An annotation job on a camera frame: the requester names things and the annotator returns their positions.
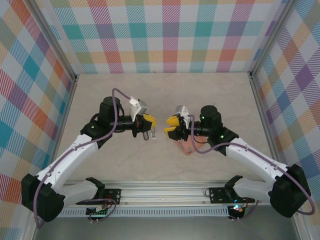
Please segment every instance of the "pink object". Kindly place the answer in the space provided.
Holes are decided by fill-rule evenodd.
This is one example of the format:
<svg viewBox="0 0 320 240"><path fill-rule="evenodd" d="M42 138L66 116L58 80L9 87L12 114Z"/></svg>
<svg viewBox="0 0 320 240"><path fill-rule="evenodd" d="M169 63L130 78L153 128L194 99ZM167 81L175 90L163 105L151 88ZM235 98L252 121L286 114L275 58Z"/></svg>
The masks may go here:
<svg viewBox="0 0 320 240"><path fill-rule="evenodd" d="M206 145L207 138L204 136L194 136L194 139L197 140L198 142L195 142L195 146L197 149L202 148L204 145ZM188 137L187 141L184 140L178 140L176 141L177 146L181 149L181 151L189 156L195 152L194 147L192 146L191 142L191 136Z"/></svg>

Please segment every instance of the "colorful plaid backdrop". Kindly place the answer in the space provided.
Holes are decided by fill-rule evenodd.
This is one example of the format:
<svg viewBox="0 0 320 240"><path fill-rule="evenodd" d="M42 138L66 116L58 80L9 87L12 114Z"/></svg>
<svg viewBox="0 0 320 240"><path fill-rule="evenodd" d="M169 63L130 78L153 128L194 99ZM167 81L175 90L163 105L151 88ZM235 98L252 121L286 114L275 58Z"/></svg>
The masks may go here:
<svg viewBox="0 0 320 240"><path fill-rule="evenodd" d="M70 59L73 53L73 66L78 62L78 72L95 74L247 72L254 44L268 29L263 24L273 17L269 10L280 1L37 2Z"/></svg>
<svg viewBox="0 0 320 240"><path fill-rule="evenodd" d="M22 0L0 0L0 30L0 239L15 240L20 181L48 164L72 82Z"/></svg>
<svg viewBox="0 0 320 240"><path fill-rule="evenodd" d="M282 161L304 169L317 213L306 217L320 236L320 0L301 0L256 83Z"/></svg>

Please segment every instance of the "white plastic part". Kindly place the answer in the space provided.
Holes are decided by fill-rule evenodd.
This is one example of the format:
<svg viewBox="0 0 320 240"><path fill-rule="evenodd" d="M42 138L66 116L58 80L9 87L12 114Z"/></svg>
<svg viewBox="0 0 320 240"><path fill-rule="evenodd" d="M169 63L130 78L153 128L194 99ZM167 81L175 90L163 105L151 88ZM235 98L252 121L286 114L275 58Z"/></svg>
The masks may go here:
<svg viewBox="0 0 320 240"><path fill-rule="evenodd" d="M287 171L287 165L280 163L278 161L273 160L272 158L264 155L263 153L255 150L253 147L248 145L242 138L235 138L231 141L231 143L237 143L244 146L247 146L247 149L253 149L254 151L258 152L269 161L273 162L278 168L281 168L284 171ZM269 165L267 162L262 160L260 157L254 155L253 153L247 151L238 146L230 145L225 148L226 155L230 158L240 161L241 163L245 164L251 170L256 172L262 179L264 179L269 185L272 185L276 179L276 176L281 177L283 174L275 169L273 166Z"/></svg>
<svg viewBox="0 0 320 240"><path fill-rule="evenodd" d="M148 106L144 101L138 100L133 96L130 97L129 103L132 105L130 109L130 116L131 116L132 122L135 121L137 115L142 116L148 109Z"/></svg>
<svg viewBox="0 0 320 240"><path fill-rule="evenodd" d="M58 159L60 159L69 149L73 149L75 146L87 143L89 141L91 141L90 136L85 134L78 135L72 145L67 150L65 150L65 152L58 157ZM70 175L80 166L80 164L84 160L86 160L87 157L92 155L97 150L98 145L96 142L94 142L71 152L68 156L65 157L65 159L62 160L62 162L60 162L60 164L58 164L58 166L56 166L51 175L44 181L44 184L51 183L51 188L56 193L58 193L66 180L70 177ZM37 174L40 181L45 177L47 172L55 164L55 162L58 161L58 159Z"/></svg>
<svg viewBox="0 0 320 240"><path fill-rule="evenodd" d="M241 198L252 198L270 203L268 192L272 191L272 185L263 181L253 181L247 178L239 179L233 187L235 193Z"/></svg>
<svg viewBox="0 0 320 240"><path fill-rule="evenodd" d="M175 114L180 114L181 117L183 117L183 121L185 122L186 129L189 128L189 123L191 121L191 118L188 116L189 111L185 106L179 105L175 108Z"/></svg>
<svg viewBox="0 0 320 240"><path fill-rule="evenodd" d="M83 200L93 199L97 193L97 190L98 188L94 183L85 180L78 184L64 186L61 188L58 194L65 196L65 199L63 200L63 207L67 208Z"/></svg>

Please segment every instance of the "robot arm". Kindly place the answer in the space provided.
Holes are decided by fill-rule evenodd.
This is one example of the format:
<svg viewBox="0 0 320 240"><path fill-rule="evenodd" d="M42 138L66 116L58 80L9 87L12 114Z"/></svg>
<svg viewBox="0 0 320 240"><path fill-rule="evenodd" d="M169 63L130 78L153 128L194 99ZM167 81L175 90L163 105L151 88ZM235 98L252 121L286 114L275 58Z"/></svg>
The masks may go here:
<svg viewBox="0 0 320 240"><path fill-rule="evenodd" d="M132 105L130 115L124 115L120 100L118 98L115 98L115 100L118 121L114 133L131 130L135 138L138 133L146 133L156 126L156 119L145 114L148 108L143 101L131 97L129 101ZM106 97L100 104L99 113L95 114L90 122L83 127L80 135L61 156L36 176L27 174L22 179L22 205L33 211L36 189L41 181L44 182L37 197L37 213L45 222L52 221L63 208L70 205L89 199L106 198L104 184L92 177L78 184L70 186L64 186L64 184L82 162L98 151L112 137L111 134L105 139L98 140L110 133L114 125L113 100L112 97Z"/></svg>
<svg viewBox="0 0 320 240"><path fill-rule="evenodd" d="M272 207L284 217L290 218L307 200L305 194L279 169L293 177L310 196L311 192L302 168L296 164L287 166L277 162L249 146L236 133L229 130L222 123L221 114L212 105L201 109L200 121L192 123L185 106L178 106L175 115L167 120L171 127L165 128L164 132L173 140L188 140L192 135L207 137L211 147L222 144L215 150L248 166L251 170L262 177L264 181L253 181L236 175L224 186L226 195L230 201L240 198L252 198L270 202Z"/></svg>

